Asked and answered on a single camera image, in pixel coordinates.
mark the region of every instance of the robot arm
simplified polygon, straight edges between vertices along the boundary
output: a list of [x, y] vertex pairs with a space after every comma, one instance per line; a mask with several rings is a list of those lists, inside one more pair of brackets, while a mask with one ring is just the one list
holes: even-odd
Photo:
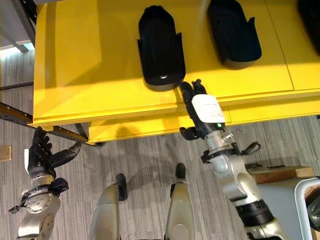
[[240, 151], [233, 134], [225, 132], [223, 113], [214, 97], [207, 95], [200, 79], [192, 84], [193, 88], [187, 82], [180, 85], [187, 112], [194, 123], [194, 127], [180, 128], [182, 136], [186, 140], [201, 138], [206, 142], [208, 150], [201, 159], [212, 165], [223, 193], [235, 206], [250, 239], [288, 240], [242, 158], [256, 152], [260, 144], [254, 142]]
[[54, 168], [74, 159], [81, 148], [77, 142], [69, 149], [52, 154], [49, 140], [41, 127], [35, 130], [29, 154], [25, 156], [28, 158], [25, 159], [25, 168], [30, 176], [31, 188], [22, 193], [20, 204], [9, 210], [15, 214], [20, 208], [27, 209], [18, 230], [20, 240], [50, 239], [60, 207], [60, 193], [69, 189], [65, 179], [56, 178]]

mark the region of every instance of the floor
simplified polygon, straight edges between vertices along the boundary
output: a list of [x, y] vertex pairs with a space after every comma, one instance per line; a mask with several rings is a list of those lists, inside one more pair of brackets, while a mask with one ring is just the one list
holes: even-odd
[[[17, 53], [1, 60], [2, 86], [33, 79], [34, 52]], [[33, 112], [33, 87], [0, 91], [1, 101], [27, 113]], [[312, 166], [320, 175], [320, 124], [315, 116], [230, 127], [243, 149], [259, 141], [261, 150], [246, 163], [264, 166]], [[0, 163], [0, 240], [15, 239], [25, 209], [15, 215], [8, 209], [29, 187], [23, 152], [34, 130], [0, 120], [0, 146], [12, 146], [12, 160]], [[68, 148], [71, 140], [51, 135], [53, 152]], [[102, 147], [83, 145], [76, 159], [57, 169], [69, 190], [60, 196], [51, 240], [87, 239], [99, 195], [116, 174], [127, 178], [128, 199], [120, 203], [122, 240], [162, 239], [170, 204], [175, 166], [187, 167], [189, 194], [197, 240], [247, 239], [236, 210], [223, 196], [212, 168], [200, 160], [205, 144], [186, 141], [178, 133], [118, 140]]]

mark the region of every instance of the white sticker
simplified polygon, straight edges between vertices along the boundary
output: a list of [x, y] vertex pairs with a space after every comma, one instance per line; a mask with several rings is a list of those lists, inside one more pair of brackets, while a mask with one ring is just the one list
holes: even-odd
[[208, 94], [195, 95], [192, 105], [199, 119], [204, 123], [225, 123], [226, 119], [217, 99]]
[[29, 149], [26, 148], [24, 150], [24, 169], [26, 172], [28, 172], [28, 166], [29, 166]]

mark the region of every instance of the yellow table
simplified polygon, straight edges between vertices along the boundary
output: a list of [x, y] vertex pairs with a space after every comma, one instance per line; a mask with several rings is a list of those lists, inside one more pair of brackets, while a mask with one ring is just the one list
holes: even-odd
[[[239, 2], [247, 18], [255, 17], [262, 48], [261, 59], [242, 70], [219, 63], [208, 0], [64, 0], [38, 6], [33, 125], [92, 122], [90, 141], [99, 142], [191, 124], [177, 89], [155, 92], [144, 85], [138, 22], [150, 5], [162, 5], [182, 32], [185, 81], [202, 79], [230, 125], [318, 114], [320, 57], [295, 1]], [[274, 106], [286, 110], [274, 112]]]

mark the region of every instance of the black object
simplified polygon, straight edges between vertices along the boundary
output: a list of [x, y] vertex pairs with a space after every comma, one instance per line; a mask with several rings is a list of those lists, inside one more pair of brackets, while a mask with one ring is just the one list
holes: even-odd
[[127, 192], [127, 180], [125, 175], [122, 173], [119, 173], [117, 176], [115, 176], [115, 180], [118, 183], [118, 189], [119, 189], [119, 201], [125, 201], [128, 198], [128, 192]]
[[235, 209], [245, 227], [263, 225], [275, 219], [263, 200], [236, 206]]
[[154, 91], [177, 87], [186, 75], [181, 33], [162, 6], [150, 6], [139, 21], [138, 48], [145, 84]]
[[197, 138], [205, 139], [206, 135], [216, 130], [225, 131], [224, 122], [206, 123], [200, 120], [192, 104], [192, 98], [197, 94], [207, 94], [207, 92], [205, 87], [201, 84], [200, 79], [193, 81], [192, 85], [193, 85], [193, 88], [186, 81], [182, 82], [180, 85], [186, 110], [189, 114], [189, 117], [192, 119], [194, 123], [194, 127], [189, 127], [189, 128], [180, 127], [181, 135], [186, 140], [190, 141], [190, 140], [195, 140]]
[[314, 49], [320, 56], [320, 0], [298, 0], [298, 10]]
[[261, 57], [255, 18], [247, 22], [236, 0], [211, 0], [207, 12], [223, 65], [243, 69]]
[[40, 126], [34, 132], [32, 146], [29, 148], [29, 162], [27, 171], [30, 178], [37, 174], [50, 174], [56, 178], [54, 168], [62, 166], [74, 159], [80, 151], [81, 143], [76, 142], [68, 149], [52, 154], [52, 144], [47, 132]]
[[[189, 117], [192, 119], [194, 126], [192, 127], [180, 127], [180, 133], [184, 139], [188, 141], [196, 140], [198, 138], [205, 139], [205, 137], [214, 131], [225, 131], [224, 122], [214, 122], [207, 123], [200, 120], [197, 112], [192, 104], [192, 99], [198, 94], [207, 94], [205, 87], [201, 84], [201, 80], [197, 79], [192, 82], [193, 87], [186, 81], [180, 84], [180, 89], [182, 92], [183, 101], [188, 112]], [[236, 155], [250, 155], [255, 153], [261, 148], [261, 145], [255, 141], [251, 143], [245, 150], [240, 151], [236, 142], [231, 143], [231, 149], [224, 149], [214, 154], [209, 155], [210, 151], [206, 150], [201, 156], [201, 160], [204, 164], [209, 163], [209, 161], [221, 154], [236, 154]]]
[[[183, 163], [178, 163], [175, 166], [175, 177], [177, 179], [186, 179], [186, 166]], [[176, 184], [172, 184], [170, 188], [170, 198], [172, 197], [172, 194], [174, 193]]]

